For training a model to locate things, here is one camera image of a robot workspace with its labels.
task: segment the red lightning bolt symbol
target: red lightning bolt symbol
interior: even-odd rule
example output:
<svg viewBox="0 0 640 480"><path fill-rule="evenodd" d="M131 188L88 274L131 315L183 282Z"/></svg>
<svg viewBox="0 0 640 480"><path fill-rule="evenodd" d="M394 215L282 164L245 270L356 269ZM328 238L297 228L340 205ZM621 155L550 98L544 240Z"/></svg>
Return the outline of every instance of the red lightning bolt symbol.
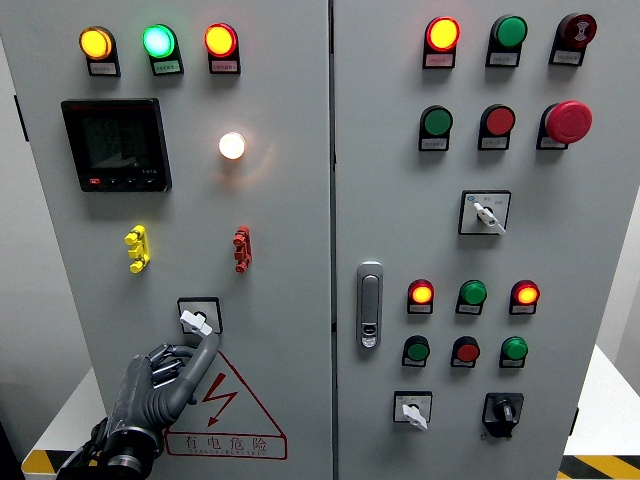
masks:
<svg viewBox="0 0 640 480"><path fill-rule="evenodd" d="M218 417L220 416L222 411L225 408L227 408L227 405L229 405L231 403L231 400L233 400L235 398L235 396L238 394L238 392L232 392L232 393L225 393L224 395L217 395L215 397L211 396L211 395L213 395L213 392L216 390L216 388L218 388L220 386L220 384L222 383L222 381L226 377L227 376L224 373L219 373L218 376L216 377L216 379L214 380L213 385L211 385L211 388L209 389L207 394L202 399L202 403L211 402L213 400L218 400L220 398L226 398L227 399L227 401L224 402L224 405L222 406L222 408L218 411L218 414L215 417L209 417L209 425L207 425L207 427L210 427L211 425L215 424L218 421Z"/></svg>

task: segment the white indicator light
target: white indicator light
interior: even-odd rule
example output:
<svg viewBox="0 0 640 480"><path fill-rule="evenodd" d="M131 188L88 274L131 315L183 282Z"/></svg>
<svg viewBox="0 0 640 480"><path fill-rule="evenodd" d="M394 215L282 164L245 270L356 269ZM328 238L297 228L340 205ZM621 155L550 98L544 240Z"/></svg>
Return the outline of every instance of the white indicator light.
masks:
<svg viewBox="0 0 640 480"><path fill-rule="evenodd" d="M229 160L236 160L244 153L244 137L236 132L229 132L221 139L218 147L222 156Z"/></svg>

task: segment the green indicator light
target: green indicator light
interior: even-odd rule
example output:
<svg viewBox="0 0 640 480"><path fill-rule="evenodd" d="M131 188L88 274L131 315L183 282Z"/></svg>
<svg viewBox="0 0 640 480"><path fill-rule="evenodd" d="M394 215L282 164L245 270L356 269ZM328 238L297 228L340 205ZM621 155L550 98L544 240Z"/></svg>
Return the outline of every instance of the green indicator light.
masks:
<svg viewBox="0 0 640 480"><path fill-rule="evenodd" d="M495 38L504 47L515 47L527 38L527 22L520 17L506 17L496 23Z"/></svg>
<svg viewBox="0 0 640 480"><path fill-rule="evenodd" d="M437 109L427 113L424 119L424 128L431 135L443 135L451 129L453 117L447 110Z"/></svg>
<svg viewBox="0 0 640 480"><path fill-rule="evenodd" d="M460 288L460 296L469 305L480 305L487 298L487 287L480 280L470 280Z"/></svg>
<svg viewBox="0 0 640 480"><path fill-rule="evenodd" d="M173 53L176 38L164 25L152 25L142 34L142 44L152 57L165 58Z"/></svg>
<svg viewBox="0 0 640 480"><path fill-rule="evenodd" d="M502 353L511 360L522 360L529 353L529 347L522 337L511 337L502 344Z"/></svg>
<svg viewBox="0 0 640 480"><path fill-rule="evenodd" d="M429 356L429 347L422 343L415 343L409 347L407 355L414 362L421 362Z"/></svg>

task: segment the yellow terminal connector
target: yellow terminal connector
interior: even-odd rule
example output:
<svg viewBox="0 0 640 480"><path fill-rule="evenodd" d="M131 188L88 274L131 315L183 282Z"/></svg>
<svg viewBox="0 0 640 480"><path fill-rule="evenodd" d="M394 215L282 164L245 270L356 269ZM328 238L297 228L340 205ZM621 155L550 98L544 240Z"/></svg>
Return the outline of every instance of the yellow terminal connector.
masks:
<svg viewBox="0 0 640 480"><path fill-rule="evenodd" d="M131 273L140 273L151 260L147 229L143 225L136 225L124 237L124 243L130 247L128 251L129 258L134 259L129 270L131 270Z"/></svg>

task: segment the white switch handle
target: white switch handle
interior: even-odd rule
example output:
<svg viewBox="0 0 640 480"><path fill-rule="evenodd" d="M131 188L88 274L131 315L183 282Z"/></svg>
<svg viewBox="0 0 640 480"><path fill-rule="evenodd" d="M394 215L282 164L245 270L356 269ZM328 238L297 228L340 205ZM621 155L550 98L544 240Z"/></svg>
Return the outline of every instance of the white switch handle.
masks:
<svg viewBox="0 0 640 480"><path fill-rule="evenodd" d="M429 427L425 418L420 415L420 409L418 407L411 407L409 405L402 406L402 413L411 425L426 432Z"/></svg>
<svg viewBox="0 0 640 480"><path fill-rule="evenodd" d="M197 333L202 338L205 338L211 334L213 329L206 324L206 318L199 313L193 314L189 310L182 312L180 322L191 332Z"/></svg>
<svg viewBox="0 0 640 480"><path fill-rule="evenodd" d="M487 227L493 228L500 235L504 235L505 233L507 233L504 227L500 225L500 222L498 222L498 219L495 217L495 215L491 213L491 210L489 210L488 208L484 208L478 202L475 202L473 204L473 208L475 208L478 212L478 218L480 218L480 220L482 220L482 222Z"/></svg>

